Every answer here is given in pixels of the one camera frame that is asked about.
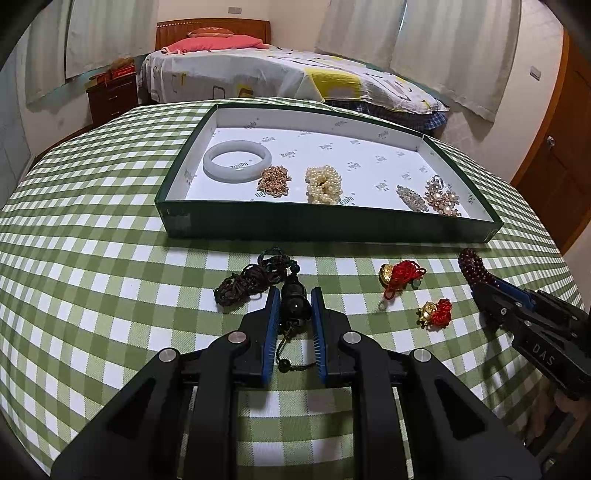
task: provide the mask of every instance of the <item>door frame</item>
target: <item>door frame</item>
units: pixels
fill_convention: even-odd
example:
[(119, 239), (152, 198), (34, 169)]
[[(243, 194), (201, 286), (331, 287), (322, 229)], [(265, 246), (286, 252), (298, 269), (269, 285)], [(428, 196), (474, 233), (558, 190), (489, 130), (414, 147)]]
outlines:
[[(515, 176), (513, 176), (513, 179), (511, 180), (511, 185), (513, 185), (516, 189), (518, 189), (519, 183), (525, 176), (525, 172), (530, 167), (531, 163), (534, 161), (535, 156), (538, 154), (538, 151), (542, 147), (546, 139), (546, 136), (548, 135), (548, 129), (550, 128), (550, 124), (554, 119), (554, 114), (556, 113), (556, 108), (558, 107), (560, 96), (562, 94), (562, 90), (564, 87), (564, 80), (566, 78), (566, 72), (569, 66), (570, 47), (571, 38), (566, 29), (564, 29), (562, 57), (560, 59), (560, 67), (558, 68), (558, 76), (556, 77), (556, 85), (554, 86), (554, 92), (552, 93), (552, 97), (550, 98), (550, 103), (548, 104), (548, 109), (546, 110), (546, 115), (542, 120), (540, 129), (538, 130), (538, 133), (534, 138), (534, 142), (531, 144), (530, 150), (525, 156), (524, 161), (521, 163), (519, 170), (517, 170), (517, 173), (515, 173)], [(573, 246), (577, 238), (579, 238), (585, 230), (585, 228), (587, 228), (589, 222), (591, 222), (591, 207), (583, 216), (580, 225), (577, 227), (577, 229), (573, 232), (573, 234), (569, 237), (569, 239), (562, 247), (562, 254), (565, 254), (570, 249), (570, 247)]]

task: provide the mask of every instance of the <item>wooden nightstand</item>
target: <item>wooden nightstand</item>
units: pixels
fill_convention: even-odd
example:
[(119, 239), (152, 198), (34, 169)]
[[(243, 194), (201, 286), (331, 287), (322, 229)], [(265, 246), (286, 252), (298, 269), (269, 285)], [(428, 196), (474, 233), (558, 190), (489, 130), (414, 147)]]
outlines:
[(138, 106), (135, 73), (90, 87), (86, 93), (95, 128)]

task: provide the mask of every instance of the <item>light switch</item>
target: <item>light switch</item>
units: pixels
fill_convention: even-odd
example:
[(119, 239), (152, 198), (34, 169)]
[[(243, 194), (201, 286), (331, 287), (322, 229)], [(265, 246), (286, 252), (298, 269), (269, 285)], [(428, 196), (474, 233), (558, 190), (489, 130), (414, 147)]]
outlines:
[(540, 79), (542, 78), (542, 72), (539, 71), (537, 68), (532, 67), (530, 70), (530, 75), (535, 78), (537, 81), (540, 81)]

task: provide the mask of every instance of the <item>pillow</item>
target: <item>pillow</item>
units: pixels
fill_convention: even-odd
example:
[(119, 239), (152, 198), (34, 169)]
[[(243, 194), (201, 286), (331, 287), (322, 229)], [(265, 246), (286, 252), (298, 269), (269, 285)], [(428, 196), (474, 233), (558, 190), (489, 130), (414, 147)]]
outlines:
[(220, 28), (220, 27), (203, 27), (198, 28), (197, 30), (193, 30), (192, 32), (188, 33), (188, 37), (231, 37), (234, 35), (232, 30), (228, 30), (227, 28)]
[(164, 47), (162, 53), (180, 53), (203, 50), (228, 50), (229, 48), (262, 48), (268, 49), (260, 38), (248, 35), (232, 35), (227, 38), (191, 37), (179, 40), (168, 47)]

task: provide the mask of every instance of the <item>wooden door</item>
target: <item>wooden door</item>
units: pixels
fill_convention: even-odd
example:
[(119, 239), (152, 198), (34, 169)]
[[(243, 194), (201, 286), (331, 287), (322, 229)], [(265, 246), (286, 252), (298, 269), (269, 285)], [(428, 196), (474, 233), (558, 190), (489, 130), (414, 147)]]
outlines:
[(591, 219), (591, 65), (572, 41), (544, 141), (514, 185), (565, 253)]

